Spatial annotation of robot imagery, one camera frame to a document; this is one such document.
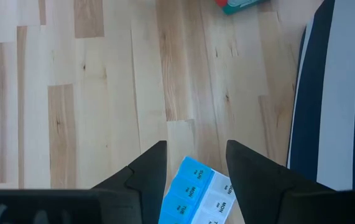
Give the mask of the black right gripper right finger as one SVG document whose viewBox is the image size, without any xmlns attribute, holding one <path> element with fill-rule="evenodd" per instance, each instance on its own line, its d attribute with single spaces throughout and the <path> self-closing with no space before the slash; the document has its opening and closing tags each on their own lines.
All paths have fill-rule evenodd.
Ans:
<svg viewBox="0 0 355 224">
<path fill-rule="evenodd" d="M 355 190 L 308 180 L 235 140 L 226 162 L 246 224 L 355 223 Z"/>
</svg>

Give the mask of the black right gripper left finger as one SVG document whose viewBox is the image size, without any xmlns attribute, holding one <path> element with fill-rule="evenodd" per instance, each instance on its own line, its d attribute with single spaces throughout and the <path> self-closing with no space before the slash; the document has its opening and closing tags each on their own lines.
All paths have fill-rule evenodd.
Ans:
<svg viewBox="0 0 355 224">
<path fill-rule="evenodd" d="M 159 141 L 87 190 L 0 190 L 0 223 L 157 223 L 167 179 Z"/>
</svg>

